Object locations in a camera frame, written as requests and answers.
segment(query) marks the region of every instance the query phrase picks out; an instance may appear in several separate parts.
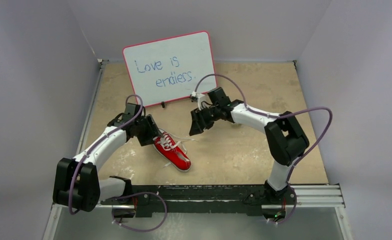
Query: robotic arm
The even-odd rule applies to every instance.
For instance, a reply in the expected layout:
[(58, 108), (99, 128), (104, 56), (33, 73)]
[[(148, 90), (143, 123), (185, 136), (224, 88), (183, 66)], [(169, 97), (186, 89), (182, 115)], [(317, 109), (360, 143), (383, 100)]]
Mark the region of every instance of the robotic arm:
[[(212, 104), (207, 103), (206, 96), (201, 93), (191, 94), (191, 100), (198, 103), (198, 108), (191, 111), (192, 124), (189, 134), (191, 136), (201, 134), (204, 130), (210, 129), (219, 119), (244, 124), (265, 134), (271, 155), (275, 160), (271, 175), (265, 181), (265, 190), (272, 196), (282, 195), (287, 189), (293, 164), (309, 146), (308, 138), (296, 117), (277, 119), (252, 113), (243, 101), (231, 101), (221, 87), (207, 94)], [(267, 116), (280, 116), (278, 113), (250, 108)]]
[[(90, 212), (100, 201), (132, 194), (131, 180), (111, 176), (106, 180), (99, 181), (97, 172), (113, 152), (127, 143), (130, 138), (136, 136), (140, 145), (146, 146), (154, 143), (153, 138), (162, 135), (151, 115), (145, 116), (141, 112), (138, 114), (140, 107), (137, 104), (127, 103), (125, 112), (112, 119), (102, 135), (85, 151), (72, 159), (63, 158), (59, 161), (53, 192), (55, 203), (69, 205), (72, 177), (79, 160), (84, 156), (86, 159), (79, 169), (79, 178), (73, 189), (73, 208)], [(138, 116), (133, 122), (109, 135), (112, 130), (122, 126), (136, 115)]]

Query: whiteboard with handwritten text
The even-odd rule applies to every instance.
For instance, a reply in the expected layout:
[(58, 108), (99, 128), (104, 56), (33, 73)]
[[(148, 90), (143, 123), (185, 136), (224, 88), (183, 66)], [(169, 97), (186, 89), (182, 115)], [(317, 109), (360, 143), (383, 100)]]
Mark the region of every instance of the whiteboard with handwritten text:
[[(206, 31), (127, 46), (123, 55), (134, 93), (146, 107), (187, 98), (202, 77), (215, 73)], [(197, 91), (215, 87), (210, 76)]]

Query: gray wall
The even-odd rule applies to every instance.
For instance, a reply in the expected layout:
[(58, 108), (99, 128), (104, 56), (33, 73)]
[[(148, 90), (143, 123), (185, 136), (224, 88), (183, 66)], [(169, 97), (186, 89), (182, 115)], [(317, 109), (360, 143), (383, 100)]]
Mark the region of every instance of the gray wall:
[(69, 0), (98, 58), (122, 48), (199, 30), (217, 60), (292, 61), (331, 0)]
[(355, 239), (392, 239), (392, 0), (333, 0), (298, 73), (307, 104), (335, 113), (321, 154)]
[(0, 0), (0, 239), (41, 239), (98, 63), (65, 0)]

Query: red whiteboard frame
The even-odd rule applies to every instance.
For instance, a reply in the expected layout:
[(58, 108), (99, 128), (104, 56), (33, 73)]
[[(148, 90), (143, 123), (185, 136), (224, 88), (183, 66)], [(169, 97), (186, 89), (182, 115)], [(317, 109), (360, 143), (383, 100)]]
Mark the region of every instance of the red whiteboard frame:
[[(178, 37), (183, 37), (183, 36), (188, 36), (188, 35), (192, 35), (192, 34), (199, 34), (199, 33), (206, 33), (206, 34), (208, 34), (208, 39), (209, 39), (209, 47), (210, 47), (210, 53), (211, 53), (211, 56), (212, 56), (212, 65), (213, 65), (213, 71), (214, 71), (214, 73), (216, 73), (216, 69), (215, 69), (215, 62), (213, 61), (213, 52), (212, 52), (212, 42), (210, 41), (210, 34), (207, 32), (207, 31), (196, 31), (196, 32), (191, 32), (191, 33), (186, 33), (186, 34), (182, 34), (182, 35), (177, 35), (177, 36), (172, 36), (172, 37), (168, 37), (168, 38), (161, 38), (161, 39), (158, 39), (158, 40), (153, 40), (153, 41), (149, 41), (149, 42), (143, 42), (143, 43), (137, 43), (137, 44), (133, 44), (133, 45), (129, 45), (129, 46), (126, 46), (126, 47), (124, 47), (123, 49), (122, 49), (122, 56), (124, 57), (124, 61), (125, 61), (125, 66), (127, 67), (127, 72), (128, 72), (128, 76), (130, 77), (130, 81), (131, 81), (131, 86), (132, 86), (132, 92), (134, 92), (134, 94), (135, 94), (135, 89), (134, 89), (134, 84), (132, 83), (132, 79), (131, 79), (131, 76), (129, 75), (129, 69), (128, 69), (128, 64), (127, 64), (127, 60), (125, 59), (125, 55), (124, 55), (124, 50), (126, 49), (126, 48), (130, 48), (130, 47), (135, 47), (135, 46), (138, 46), (138, 45), (144, 45), (144, 44), (150, 44), (150, 43), (154, 43), (154, 42), (159, 42), (159, 41), (163, 41), (163, 40), (168, 40), (168, 39), (173, 39), (173, 38), (178, 38)], [(218, 79), (216, 78), (216, 76), (214, 76), (215, 77), (215, 82), (216, 82), (216, 87), (218, 87)], [(181, 100), (181, 99), (185, 99), (185, 98), (189, 98), (190, 96), (183, 96), (183, 97), (179, 97), (179, 98), (176, 98), (176, 99), (172, 99), (172, 100), (168, 100), (168, 101), (165, 101), (164, 103), (170, 103), (170, 102), (172, 102), (172, 101), (177, 101), (177, 100)], [(155, 104), (150, 104), (150, 105), (147, 105), (147, 106), (145, 106), (145, 107), (151, 107), (151, 106), (155, 106), (155, 105), (159, 105), (159, 104), (162, 104), (161, 102), (160, 103), (155, 103)]]

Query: table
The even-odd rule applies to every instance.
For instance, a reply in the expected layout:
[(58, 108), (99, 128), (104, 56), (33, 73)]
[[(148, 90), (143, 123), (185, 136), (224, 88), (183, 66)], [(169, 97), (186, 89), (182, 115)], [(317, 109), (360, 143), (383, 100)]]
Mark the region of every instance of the table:
[[(237, 82), (249, 105), (274, 113), (306, 108), (293, 62), (281, 63), (216, 63), (216, 72)], [(231, 100), (242, 99), (234, 85), (218, 78)], [(125, 108), (125, 99), (132, 87), (124, 63), (105, 65), (95, 105), (90, 116), (84, 146), (89, 146), (103, 132), (106, 124)], [(197, 104), (189, 99), (147, 108), (158, 127), (180, 137), (188, 137), (191, 125), (190, 111)], [(309, 138), (315, 135), (308, 114), (297, 117)], [(136, 185), (221, 185), (261, 184), (268, 178), (273, 164), (265, 135), (247, 126), (217, 121), (203, 134), (187, 141), (187, 156), (192, 166), (180, 172), (153, 146), (141, 147), (133, 138), (120, 147), (99, 172), (100, 179), (117, 175), (132, 180)], [(318, 148), (298, 164), (290, 179), (292, 184), (327, 183), (324, 165)]]

